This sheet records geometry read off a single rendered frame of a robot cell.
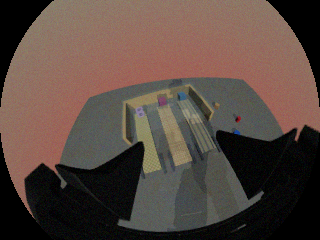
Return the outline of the brown cube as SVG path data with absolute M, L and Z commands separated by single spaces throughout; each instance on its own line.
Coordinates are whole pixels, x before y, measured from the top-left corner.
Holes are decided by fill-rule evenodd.
M 220 105 L 219 103 L 216 103 L 215 105 L 213 105 L 213 108 L 217 109 L 217 108 L 219 108 L 219 105 Z

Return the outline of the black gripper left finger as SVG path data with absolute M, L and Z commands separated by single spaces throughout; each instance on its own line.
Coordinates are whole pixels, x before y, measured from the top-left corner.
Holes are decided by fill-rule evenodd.
M 120 220 L 129 221 L 139 185 L 137 181 L 143 169 L 144 153 L 143 141 L 139 141 L 95 169 L 77 169 L 63 164 L 55 167 L 65 183 L 93 196 Z

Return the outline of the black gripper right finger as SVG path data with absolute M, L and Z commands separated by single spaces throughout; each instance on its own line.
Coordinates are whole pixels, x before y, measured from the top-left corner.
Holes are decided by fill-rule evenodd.
M 293 143 L 297 128 L 291 129 L 276 140 L 256 140 L 256 137 L 235 135 L 225 131 L 216 131 L 217 144 L 227 156 L 233 172 L 239 177 L 241 187 L 247 199 L 259 195 L 264 183 L 275 171 L 285 148 Z

